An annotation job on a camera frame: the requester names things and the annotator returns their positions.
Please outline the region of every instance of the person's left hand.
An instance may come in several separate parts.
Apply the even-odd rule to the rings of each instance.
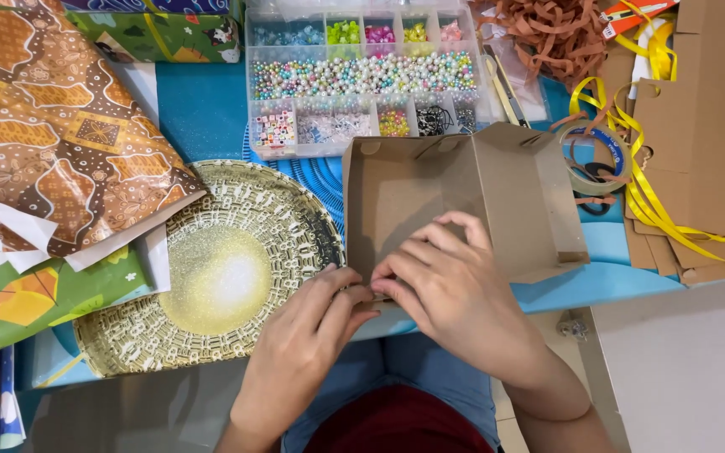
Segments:
[[[267,319],[231,408],[229,435],[250,439],[247,450],[269,448],[295,422],[351,335],[379,315],[354,310],[374,297],[360,281],[352,268],[330,264]]]

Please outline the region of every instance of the blue jeans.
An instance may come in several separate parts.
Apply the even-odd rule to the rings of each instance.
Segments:
[[[466,417],[494,451],[499,446],[491,379],[417,333],[349,343],[315,400],[281,437],[282,453],[301,453],[334,411],[386,385],[424,390]]]

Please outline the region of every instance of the paper plate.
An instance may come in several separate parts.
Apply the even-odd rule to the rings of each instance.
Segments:
[[[250,354],[267,316],[306,278],[346,262],[320,201],[259,164],[190,164],[209,190],[167,221],[172,292],[74,322],[99,376],[204,364]]]

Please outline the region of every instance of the tape roll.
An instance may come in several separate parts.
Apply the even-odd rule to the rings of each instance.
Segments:
[[[583,119],[569,122],[558,130],[556,139],[559,143],[563,144],[564,140],[571,135],[583,136],[583,132],[587,129],[589,123],[589,121]],[[628,144],[625,143],[616,132],[603,126],[602,124],[595,125],[592,130],[589,131],[589,135],[599,140],[600,143],[603,143],[606,145],[606,148],[609,149],[611,157],[615,163],[614,176],[630,179],[631,151]],[[568,169],[569,182],[572,184],[572,190],[583,193],[584,195],[606,195],[607,193],[614,192],[625,185],[625,183],[621,180],[595,182],[582,177],[572,168]]]

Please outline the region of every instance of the table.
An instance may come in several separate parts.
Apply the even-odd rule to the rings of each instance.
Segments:
[[[117,65],[139,104],[186,162],[202,159],[245,159],[264,163],[247,146],[245,66],[137,64]],[[553,119],[568,115],[569,94],[563,85],[543,79]],[[550,122],[534,123],[546,130]],[[576,160],[592,159],[589,148],[576,150]],[[340,158],[279,160],[271,167],[298,180],[323,201],[343,232]],[[579,210],[591,263],[535,284],[512,284],[522,310],[528,314],[615,302],[684,289],[677,276],[659,276],[655,269],[632,268],[621,206],[595,217]],[[385,310],[363,325],[353,339],[398,335],[416,330],[401,309]],[[71,323],[58,325],[16,347],[18,388],[28,389],[56,377],[66,385],[96,377],[75,361],[79,350]]]

